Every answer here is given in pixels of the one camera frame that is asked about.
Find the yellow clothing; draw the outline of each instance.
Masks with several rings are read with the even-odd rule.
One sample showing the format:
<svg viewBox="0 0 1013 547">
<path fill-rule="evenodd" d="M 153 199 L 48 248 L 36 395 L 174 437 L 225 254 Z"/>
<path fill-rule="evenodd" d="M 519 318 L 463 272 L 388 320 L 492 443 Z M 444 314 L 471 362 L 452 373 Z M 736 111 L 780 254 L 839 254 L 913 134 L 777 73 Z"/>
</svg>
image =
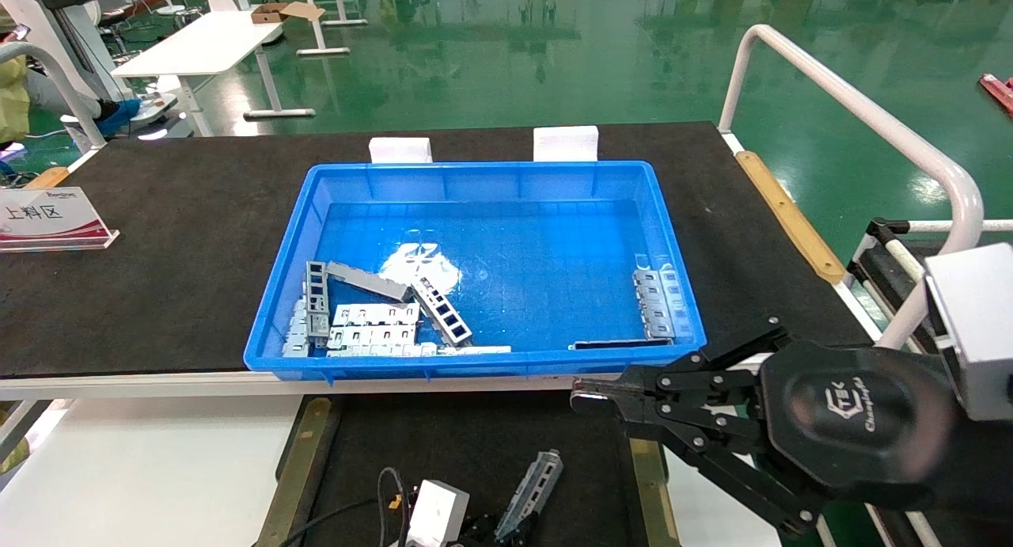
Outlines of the yellow clothing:
<svg viewBox="0 0 1013 547">
<path fill-rule="evenodd" d="M 16 142 L 28 134 L 28 90 L 24 56 L 0 64 L 0 143 Z"/>
</svg>

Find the stamped metal part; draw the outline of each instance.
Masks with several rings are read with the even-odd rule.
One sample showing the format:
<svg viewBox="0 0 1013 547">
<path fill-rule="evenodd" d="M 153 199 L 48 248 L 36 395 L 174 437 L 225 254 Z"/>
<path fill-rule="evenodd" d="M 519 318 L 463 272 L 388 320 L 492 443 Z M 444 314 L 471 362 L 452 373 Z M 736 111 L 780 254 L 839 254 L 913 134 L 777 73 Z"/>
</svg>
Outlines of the stamped metal part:
<svg viewBox="0 0 1013 547">
<path fill-rule="evenodd" d="M 408 288 L 408 285 L 378 277 L 377 274 L 367 272 L 365 269 L 353 268 L 339 262 L 329 262 L 327 274 L 339 283 L 352 285 L 370 294 L 380 295 L 382 298 L 394 299 L 397 302 L 407 302 L 411 299 L 411 288 Z"/>
<path fill-rule="evenodd" d="M 467 345 L 466 347 L 440 347 L 440 356 L 480 356 L 482 354 L 509 354 L 511 345 Z"/>
<path fill-rule="evenodd" d="M 414 345 L 416 324 L 365 324 L 330 328 L 327 348 L 352 345 Z"/>
<path fill-rule="evenodd" d="M 306 262 L 306 327 L 311 342 L 322 347 L 330 327 L 330 316 L 327 301 L 327 277 L 323 271 L 323 262 L 313 259 Z"/>
<path fill-rule="evenodd" d="M 285 336 L 282 357 L 310 356 L 310 340 L 306 326 L 306 298 L 300 298 L 289 319 L 289 333 Z"/>
<path fill-rule="evenodd" d="M 327 357 L 432 357 L 437 355 L 435 342 L 419 342 L 416 345 L 344 345 L 340 349 L 329 349 Z"/>
<path fill-rule="evenodd" d="M 562 471 L 563 461 L 558 451 L 538 453 L 538 458 L 528 467 L 528 473 L 521 480 L 521 485 L 517 487 L 517 492 L 510 500 L 506 513 L 496 526 L 497 541 L 517 529 L 532 513 L 542 513 Z"/>
<path fill-rule="evenodd" d="M 438 292 L 428 280 L 416 277 L 411 283 L 411 288 L 415 292 L 415 298 L 421 303 L 425 315 L 433 320 L 444 341 L 454 347 L 460 347 L 470 340 L 471 328 L 464 323 L 450 300 L 442 292 Z"/>
<path fill-rule="evenodd" d="M 637 269 L 633 272 L 633 285 L 636 287 L 640 317 L 647 338 L 675 337 L 660 274 L 654 269 Z"/>
<path fill-rule="evenodd" d="M 338 304 L 334 308 L 333 325 L 353 324 L 415 324 L 419 320 L 419 305 L 413 304 Z"/>
</svg>

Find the gripper logo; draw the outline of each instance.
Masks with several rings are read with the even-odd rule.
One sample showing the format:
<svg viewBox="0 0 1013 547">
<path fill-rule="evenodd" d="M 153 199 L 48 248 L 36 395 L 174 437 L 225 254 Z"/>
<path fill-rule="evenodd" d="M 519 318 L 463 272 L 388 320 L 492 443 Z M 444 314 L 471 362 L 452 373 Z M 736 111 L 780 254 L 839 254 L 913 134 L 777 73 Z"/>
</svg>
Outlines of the gripper logo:
<svg viewBox="0 0 1013 547">
<path fill-rule="evenodd" d="M 831 389 L 826 391 L 828 409 L 840 414 L 845 420 L 862 412 L 862 401 L 857 389 L 849 391 L 846 386 L 846 382 L 831 382 Z"/>
<path fill-rule="evenodd" d="M 865 413 L 865 431 L 876 432 L 876 415 L 872 411 L 872 396 L 861 377 L 851 378 L 855 388 L 848 389 L 847 382 L 831 382 L 831 388 L 826 389 L 827 407 L 845 420 L 860 412 Z"/>
</svg>

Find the blue plastic bin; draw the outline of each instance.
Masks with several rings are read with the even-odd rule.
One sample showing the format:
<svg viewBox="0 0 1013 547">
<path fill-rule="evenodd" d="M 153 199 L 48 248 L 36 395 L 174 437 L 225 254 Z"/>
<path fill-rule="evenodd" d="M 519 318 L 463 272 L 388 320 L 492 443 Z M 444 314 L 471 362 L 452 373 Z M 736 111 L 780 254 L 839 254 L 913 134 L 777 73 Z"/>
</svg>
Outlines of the blue plastic bin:
<svg viewBox="0 0 1013 547">
<path fill-rule="evenodd" d="M 469 357 L 282 357 L 307 259 L 407 281 L 423 274 L 456 306 Z M 643 338 L 633 271 L 678 276 L 675 344 L 568 349 Z M 329 281 L 333 306 L 384 302 Z M 441 342 L 430 320 L 418 341 Z M 307 174 L 243 359 L 287 380 L 574 375 L 666 364 L 705 344 L 657 179 L 643 161 L 316 165 Z"/>
</svg>

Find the red object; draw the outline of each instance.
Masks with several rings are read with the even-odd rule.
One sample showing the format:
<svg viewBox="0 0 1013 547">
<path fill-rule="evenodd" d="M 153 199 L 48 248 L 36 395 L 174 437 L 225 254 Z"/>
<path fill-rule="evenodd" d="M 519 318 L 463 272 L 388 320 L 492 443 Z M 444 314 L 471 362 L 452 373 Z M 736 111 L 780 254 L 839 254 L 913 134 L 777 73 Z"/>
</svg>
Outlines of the red object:
<svg viewBox="0 0 1013 547">
<path fill-rule="evenodd" d="M 1008 79 L 1003 84 L 1001 79 L 994 77 L 994 75 L 982 74 L 982 79 L 978 82 L 981 82 L 981 85 L 989 90 L 992 97 L 995 97 L 1003 107 L 1006 107 L 1006 111 L 1013 116 L 1013 78 Z"/>
</svg>

